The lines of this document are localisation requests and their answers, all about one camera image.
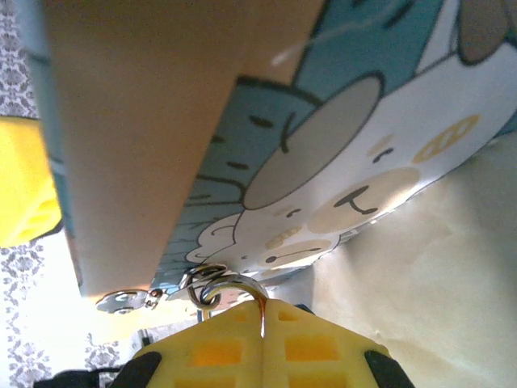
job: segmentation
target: gray damask pattern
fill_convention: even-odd
[[[36,117],[36,105],[28,67],[19,42],[15,7],[11,0],[0,0],[0,116]],[[38,242],[0,248],[0,275],[5,306],[7,359],[10,386],[32,387],[34,381],[50,378],[62,371],[56,368],[48,351],[24,339],[27,322],[20,307],[29,293],[37,293],[38,281],[44,275],[45,252]],[[85,338],[84,361],[77,369],[96,369],[120,363],[119,343],[94,345],[91,335]],[[104,383],[110,381],[103,377]]]
[[[25,388],[42,378],[51,377],[51,370],[45,363],[49,359],[44,350],[36,349],[32,342],[23,340],[23,329],[27,322],[19,313],[19,307],[27,294],[36,287],[44,266],[40,256],[43,247],[35,242],[13,248],[2,248],[2,283],[6,286],[3,299],[6,303],[6,332],[9,380],[11,386]]]
[[[0,0],[0,115],[36,117],[31,79],[11,0]]]

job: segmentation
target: beige cloth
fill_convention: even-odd
[[[280,286],[385,345],[417,388],[517,382],[517,133]]]

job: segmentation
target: cartoon bear illustration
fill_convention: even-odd
[[[238,79],[153,286],[310,265],[517,127],[516,7],[482,3],[326,2],[292,85]]]

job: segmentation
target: metal ring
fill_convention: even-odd
[[[221,291],[224,289],[242,289],[264,306],[267,291],[255,279],[238,274],[225,275],[228,268],[223,264],[201,264],[189,269],[179,282],[179,288],[187,289],[188,296],[194,305],[208,312],[214,310],[221,302]],[[201,288],[199,296],[195,290]]]
[[[203,287],[200,294],[201,303],[206,303],[221,295],[223,289],[242,289],[254,299],[264,303],[267,291],[255,279],[243,275],[224,275],[218,277]]]
[[[222,276],[227,269],[223,264],[201,264],[185,272],[185,275],[183,275],[182,280],[179,282],[179,288],[187,289],[189,298],[198,309],[213,310],[221,302],[221,295],[217,294],[210,299],[205,298],[201,301],[195,294],[195,289],[198,288],[195,283],[205,282]]]

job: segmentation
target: bear ear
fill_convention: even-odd
[[[280,147],[251,181],[245,208],[261,209],[281,200],[332,162],[368,121],[383,86],[379,73],[354,81],[299,124],[291,136],[281,139]]]
[[[512,22],[517,22],[517,6],[512,6],[512,1],[462,2],[459,42],[461,60],[466,65],[476,65],[485,60],[503,43]]]

